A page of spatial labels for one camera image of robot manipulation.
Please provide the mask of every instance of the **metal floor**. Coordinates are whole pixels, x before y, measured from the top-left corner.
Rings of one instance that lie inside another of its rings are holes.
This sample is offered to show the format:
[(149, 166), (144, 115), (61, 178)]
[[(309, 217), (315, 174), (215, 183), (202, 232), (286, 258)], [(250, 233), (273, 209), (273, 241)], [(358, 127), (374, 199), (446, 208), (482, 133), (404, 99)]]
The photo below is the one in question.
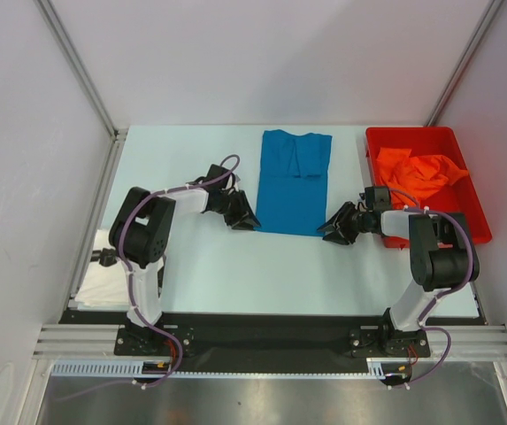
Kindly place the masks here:
[(102, 382), (51, 378), (37, 425), (507, 424), (488, 363), (447, 363), (411, 390), (377, 381), (181, 378), (146, 391), (124, 384), (54, 399)]

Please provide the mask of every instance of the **white table surface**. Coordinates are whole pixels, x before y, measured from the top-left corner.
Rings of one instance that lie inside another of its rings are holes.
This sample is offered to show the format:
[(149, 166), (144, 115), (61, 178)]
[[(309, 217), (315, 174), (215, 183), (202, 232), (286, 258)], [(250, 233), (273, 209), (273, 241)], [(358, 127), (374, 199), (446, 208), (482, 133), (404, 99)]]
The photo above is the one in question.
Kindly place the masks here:
[[(236, 172), (255, 211), (262, 134), (276, 128), (333, 136), (328, 218), (343, 202), (357, 201), (370, 184), (365, 127), (131, 127), (102, 228), (111, 226), (131, 187), (179, 186), (230, 153), (241, 157)], [(378, 236), (360, 235), (354, 245), (340, 246), (318, 237), (232, 231), (221, 216), (208, 212), (173, 223), (163, 306), (177, 313), (380, 315), (410, 281), (408, 250), (387, 249)], [(445, 299), (435, 315), (477, 317), (471, 287)]]

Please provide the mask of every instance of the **orange cloth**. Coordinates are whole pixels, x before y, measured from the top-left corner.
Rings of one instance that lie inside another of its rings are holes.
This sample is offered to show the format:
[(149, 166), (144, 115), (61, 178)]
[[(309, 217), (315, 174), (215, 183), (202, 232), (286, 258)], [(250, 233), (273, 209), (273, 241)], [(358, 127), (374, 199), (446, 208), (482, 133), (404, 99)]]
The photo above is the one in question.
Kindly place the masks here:
[[(412, 149), (380, 148), (377, 163), (381, 184), (400, 189), (413, 195), (418, 201), (428, 199), (446, 185), (453, 185), (469, 175), (445, 155), (411, 157)], [(411, 201), (397, 193), (391, 193), (393, 206), (403, 208)]]

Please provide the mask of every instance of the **white cloth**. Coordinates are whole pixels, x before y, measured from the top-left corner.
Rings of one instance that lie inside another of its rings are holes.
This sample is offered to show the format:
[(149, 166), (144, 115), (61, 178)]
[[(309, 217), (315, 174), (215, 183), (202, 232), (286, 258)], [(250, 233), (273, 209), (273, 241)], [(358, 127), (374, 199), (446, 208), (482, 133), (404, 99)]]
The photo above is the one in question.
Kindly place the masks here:
[[(111, 248), (108, 243), (109, 230), (98, 229), (94, 238), (94, 250)], [(91, 262), (84, 281), (74, 297), (79, 310), (119, 310), (129, 307), (126, 271), (121, 261), (111, 267)]]

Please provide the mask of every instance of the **black mounting plate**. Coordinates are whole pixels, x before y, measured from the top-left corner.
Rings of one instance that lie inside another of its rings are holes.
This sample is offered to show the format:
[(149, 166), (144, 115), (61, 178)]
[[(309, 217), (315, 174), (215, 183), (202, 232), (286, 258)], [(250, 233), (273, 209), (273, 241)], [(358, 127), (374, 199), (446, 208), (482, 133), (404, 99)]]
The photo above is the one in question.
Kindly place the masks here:
[[(165, 331), (181, 341), (184, 350), (183, 357), (193, 354), (191, 342), (194, 337), (192, 328), (167, 328)], [(119, 327), (113, 353), (116, 356), (170, 356), (170, 348), (165, 345), (167, 339), (167, 337), (161, 336), (149, 328), (139, 328), (127, 324)]]
[(388, 342), (380, 343), (379, 328), (362, 327), (350, 330), (350, 355), (353, 358), (401, 358), (408, 359), (409, 346), (416, 351), (420, 358), (430, 357), (430, 345), (424, 330), (419, 330), (412, 338), (391, 339)]

